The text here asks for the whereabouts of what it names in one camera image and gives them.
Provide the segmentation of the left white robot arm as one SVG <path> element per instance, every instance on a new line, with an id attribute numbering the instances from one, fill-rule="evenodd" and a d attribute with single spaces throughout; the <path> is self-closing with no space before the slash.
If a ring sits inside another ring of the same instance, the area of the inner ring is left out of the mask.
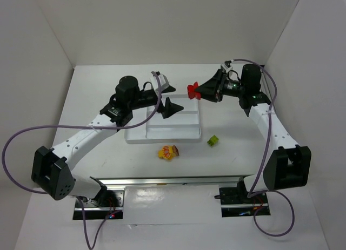
<path id="1" fill-rule="evenodd" d="M 170 98 L 161 99 L 164 93 L 174 92 L 165 75 L 153 72 L 151 89 L 140 89 L 134 76 L 124 76 L 115 87 L 115 93 L 86 129 L 78 131 L 66 141 L 36 150 L 31 179 L 54 200 L 74 196 L 90 200 L 96 206 L 107 203 L 115 196 L 97 178 L 82 178 L 72 174 L 72 170 L 98 144 L 116 134 L 120 129 L 129 128 L 133 111 L 154 107 L 167 119 L 184 108 L 171 102 Z"/>

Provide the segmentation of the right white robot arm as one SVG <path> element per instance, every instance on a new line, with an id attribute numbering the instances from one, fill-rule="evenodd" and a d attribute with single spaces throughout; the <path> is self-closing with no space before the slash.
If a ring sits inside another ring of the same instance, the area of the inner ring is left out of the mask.
<path id="1" fill-rule="evenodd" d="M 235 80 L 233 62 L 226 61 L 205 83 L 188 85 L 190 99 L 221 102 L 225 96 L 238 98 L 239 105 L 266 139 L 263 157 L 256 174 L 239 179 L 240 194 L 252 198 L 268 191 L 303 187 L 308 182 L 311 150 L 301 146 L 286 130 L 275 110 L 275 96 L 261 90 L 261 78 L 269 73 L 263 66 L 245 61 Z"/>

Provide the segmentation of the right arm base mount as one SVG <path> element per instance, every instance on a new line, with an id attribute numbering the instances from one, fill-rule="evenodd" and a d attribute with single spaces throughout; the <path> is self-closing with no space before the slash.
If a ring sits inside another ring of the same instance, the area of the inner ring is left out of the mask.
<path id="1" fill-rule="evenodd" d="M 247 192 L 243 193 L 237 182 L 218 184 L 218 193 L 214 199 L 220 203 L 223 218 L 253 217 L 255 212 L 258 216 L 271 215 L 265 193 L 248 198 Z"/>

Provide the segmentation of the red lego brick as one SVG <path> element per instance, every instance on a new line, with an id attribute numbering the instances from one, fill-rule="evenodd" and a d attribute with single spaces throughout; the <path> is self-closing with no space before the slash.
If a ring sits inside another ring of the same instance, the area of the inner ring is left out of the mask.
<path id="1" fill-rule="evenodd" d="M 199 87 L 198 82 L 194 82 L 193 84 L 189 84 L 187 86 L 187 93 L 189 99 L 201 99 L 201 94 L 196 92 L 196 89 Z"/>

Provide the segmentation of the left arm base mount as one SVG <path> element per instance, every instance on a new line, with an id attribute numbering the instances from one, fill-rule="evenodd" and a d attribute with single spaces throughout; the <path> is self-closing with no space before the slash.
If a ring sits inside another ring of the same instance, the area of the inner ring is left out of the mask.
<path id="1" fill-rule="evenodd" d="M 97 203 L 86 197 L 82 197 L 82 202 L 76 199 L 72 219 L 83 219 L 83 206 L 86 220 L 103 220 L 107 215 L 110 220 L 121 220 L 123 219 L 124 196 L 124 187 L 114 187 L 113 189 L 109 189 L 102 203 Z"/>

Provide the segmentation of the lime green lego brick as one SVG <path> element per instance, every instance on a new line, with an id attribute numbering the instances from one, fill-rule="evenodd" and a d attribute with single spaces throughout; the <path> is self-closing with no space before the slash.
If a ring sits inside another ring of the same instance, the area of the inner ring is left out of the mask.
<path id="1" fill-rule="evenodd" d="M 209 140 L 207 141 L 207 144 L 210 147 L 214 147 L 219 141 L 219 138 L 216 135 L 213 135 L 212 137 L 209 138 Z"/>

